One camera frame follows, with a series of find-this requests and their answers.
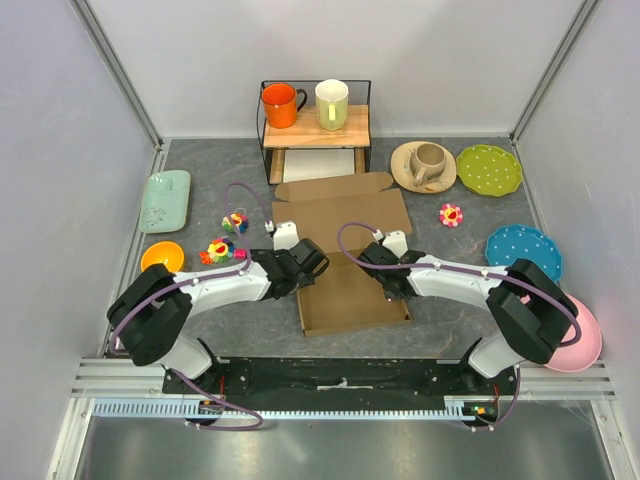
cup and saucer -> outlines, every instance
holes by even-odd
[[[400,145],[391,156],[391,174],[402,187],[416,193],[441,193],[456,181],[456,160],[432,142]]]

mug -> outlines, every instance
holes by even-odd
[[[316,85],[318,122],[325,130],[342,128],[347,120],[349,87],[340,80],[325,80]]]
[[[304,95],[300,105],[296,106],[298,94]],[[274,83],[262,91],[264,113],[273,128],[287,128],[296,123],[298,112],[307,103],[307,92],[296,90],[286,83]]]
[[[447,164],[444,149],[439,145],[420,145],[409,159],[409,168],[413,175],[413,186],[419,187],[442,175]]]

speckled gray surface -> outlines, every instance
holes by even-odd
[[[416,139],[375,138],[372,171],[389,171],[394,149]],[[457,156],[464,148],[485,143],[511,151],[506,138],[429,138]],[[189,216],[179,232],[147,235],[145,248],[160,240],[179,243],[185,251],[185,271],[207,269],[198,252],[225,232],[220,226],[221,195],[231,181],[254,186],[269,202],[273,187],[267,185],[256,140],[174,140],[165,170],[183,169],[192,176]],[[458,179],[449,191],[422,195],[403,190],[413,224],[409,247],[456,262],[486,265],[487,237],[510,223],[533,225],[524,188],[502,197],[488,198],[467,190]],[[247,231],[254,248],[268,248],[270,240],[261,227],[262,215],[252,197],[242,189],[233,191],[232,202],[247,209],[252,225]],[[448,229],[437,221],[443,203],[455,203],[464,211],[464,223]],[[185,331],[202,338],[219,355],[317,356],[317,357],[432,357],[460,358],[472,342],[496,329],[491,316],[475,307],[442,298],[409,301],[413,321],[408,325],[375,328],[305,338],[295,296],[280,300],[244,303],[218,308],[191,318]]]

beige saucer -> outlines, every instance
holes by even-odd
[[[413,185],[413,174],[409,168],[409,160],[411,159],[411,153],[420,145],[425,144],[437,145],[442,148],[445,152],[446,165],[442,175],[438,178],[430,180],[419,187],[415,187]],[[400,145],[395,149],[393,155],[391,155],[391,174],[402,188],[406,188],[412,192],[442,193],[445,190],[449,190],[456,181],[456,160],[453,158],[453,155],[451,155],[451,152],[442,145],[432,142],[409,142]]]

yellow-green mug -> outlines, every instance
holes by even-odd
[[[325,80],[316,85],[318,122],[325,130],[338,130],[347,120],[349,87],[340,80]]]

